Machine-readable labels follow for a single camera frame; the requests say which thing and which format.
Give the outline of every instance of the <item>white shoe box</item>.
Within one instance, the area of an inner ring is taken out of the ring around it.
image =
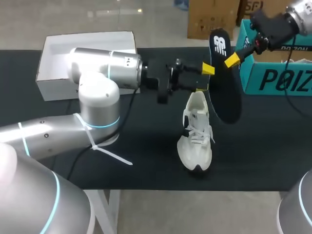
[[[136,54],[133,32],[79,33],[48,36],[39,63],[36,83],[45,101],[78,98],[78,85],[68,78],[68,54],[82,47]],[[120,89],[120,94],[133,90]]]

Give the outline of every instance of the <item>teal shoe box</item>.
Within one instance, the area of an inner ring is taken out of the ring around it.
[[[256,32],[250,29],[250,20],[243,19],[235,50],[248,46]],[[254,95],[312,96],[312,63],[290,62],[285,70],[289,50],[293,40],[282,45],[279,50],[265,51],[261,55],[248,56],[239,66],[243,90]],[[292,60],[307,59],[312,61],[312,36],[296,37]]]

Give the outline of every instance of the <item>white sneaker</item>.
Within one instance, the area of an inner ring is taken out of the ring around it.
[[[202,91],[192,93],[183,112],[184,132],[177,151],[184,166],[191,171],[205,171],[211,163],[209,111]]]

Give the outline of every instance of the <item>concrete floor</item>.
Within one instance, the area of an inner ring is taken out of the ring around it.
[[[123,191],[118,234],[278,234],[276,192]]]
[[[187,39],[173,0],[3,0],[0,49],[42,49],[47,35],[132,30],[137,47],[207,46]],[[278,192],[123,191],[120,234],[276,234]]]

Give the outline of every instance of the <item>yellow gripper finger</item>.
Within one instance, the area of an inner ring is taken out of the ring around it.
[[[233,67],[237,64],[240,63],[240,59],[237,55],[237,53],[234,52],[234,54],[232,54],[231,56],[228,57],[227,60],[224,61],[225,62],[225,65],[230,68],[230,67]]]
[[[203,75],[214,75],[215,74],[215,68],[203,62],[203,67],[202,67],[201,73]]]

